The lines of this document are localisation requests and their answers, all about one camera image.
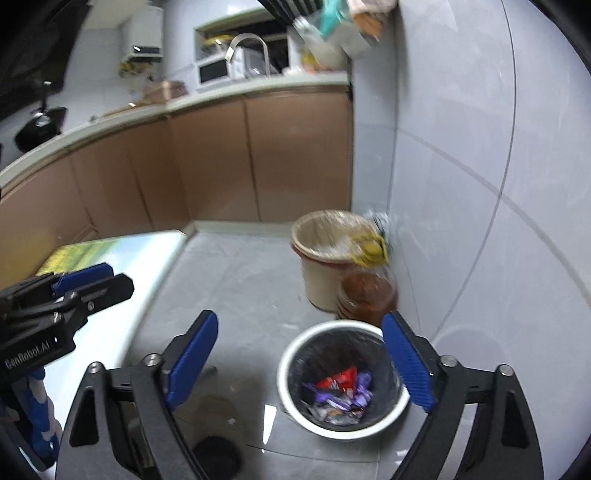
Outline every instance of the faucet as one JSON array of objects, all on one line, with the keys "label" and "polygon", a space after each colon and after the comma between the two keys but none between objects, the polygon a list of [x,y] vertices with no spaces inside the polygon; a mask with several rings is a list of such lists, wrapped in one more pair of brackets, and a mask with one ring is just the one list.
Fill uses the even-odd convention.
[{"label": "faucet", "polygon": [[232,61],[232,59],[234,58],[234,52],[236,51],[236,47],[242,40],[246,40],[247,38],[252,38],[253,40],[258,40],[262,43],[263,55],[265,56],[265,74],[267,78],[270,78],[271,64],[269,63],[269,47],[261,37],[255,35],[254,33],[242,33],[234,37],[234,39],[230,43],[230,46],[228,47],[228,51],[226,52],[226,61]]}]

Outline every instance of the white trash can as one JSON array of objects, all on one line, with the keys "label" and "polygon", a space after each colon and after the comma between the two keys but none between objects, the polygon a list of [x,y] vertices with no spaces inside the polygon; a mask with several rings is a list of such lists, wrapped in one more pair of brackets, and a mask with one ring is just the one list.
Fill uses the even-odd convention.
[{"label": "white trash can", "polygon": [[[302,401],[309,392],[303,383],[317,383],[351,366],[372,373],[369,389],[373,398],[361,422],[334,426],[317,421]],[[359,440],[383,432],[399,418],[410,399],[392,366],[382,330],[355,320],[320,323],[296,337],[279,363],[277,388],[284,411],[296,423],[333,440]]]},{"label": "white trash can", "polygon": [[291,244],[301,257],[306,296],[318,309],[337,311],[340,276],[353,263],[351,237],[358,235],[379,232],[373,222],[341,210],[308,213],[291,227]]}]

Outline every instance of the candy wrapper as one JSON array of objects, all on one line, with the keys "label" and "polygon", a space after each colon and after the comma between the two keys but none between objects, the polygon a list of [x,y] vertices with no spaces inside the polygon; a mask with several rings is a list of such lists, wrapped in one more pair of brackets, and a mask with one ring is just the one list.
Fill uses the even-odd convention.
[{"label": "candy wrapper", "polygon": [[311,415],[317,421],[335,426],[357,425],[372,399],[371,380],[371,373],[358,374],[357,369],[351,367],[316,385],[305,383],[304,386],[315,393],[314,404],[308,407]]}]

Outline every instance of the black trash bag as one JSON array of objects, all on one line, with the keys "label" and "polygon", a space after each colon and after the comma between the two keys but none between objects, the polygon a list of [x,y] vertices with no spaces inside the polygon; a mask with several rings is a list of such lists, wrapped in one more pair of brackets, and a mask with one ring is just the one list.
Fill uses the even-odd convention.
[{"label": "black trash bag", "polygon": [[[340,427],[314,419],[307,407],[314,403],[314,392],[303,384],[317,384],[353,366],[358,372],[372,374],[369,390],[374,396],[361,421]],[[300,348],[287,375],[291,399],[300,413],[315,425],[334,432],[354,432],[379,422],[392,411],[402,394],[402,381],[383,341],[361,330],[336,329],[319,334]]]}]

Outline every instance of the yellow lid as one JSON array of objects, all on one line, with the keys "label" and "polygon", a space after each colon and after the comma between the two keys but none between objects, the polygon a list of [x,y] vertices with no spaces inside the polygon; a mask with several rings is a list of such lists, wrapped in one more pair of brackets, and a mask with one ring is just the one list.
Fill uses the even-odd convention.
[{"label": "yellow lid", "polygon": [[360,250],[353,256],[356,265],[374,268],[388,264],[388,250],[381,236],[364,238],[358,245]]}]

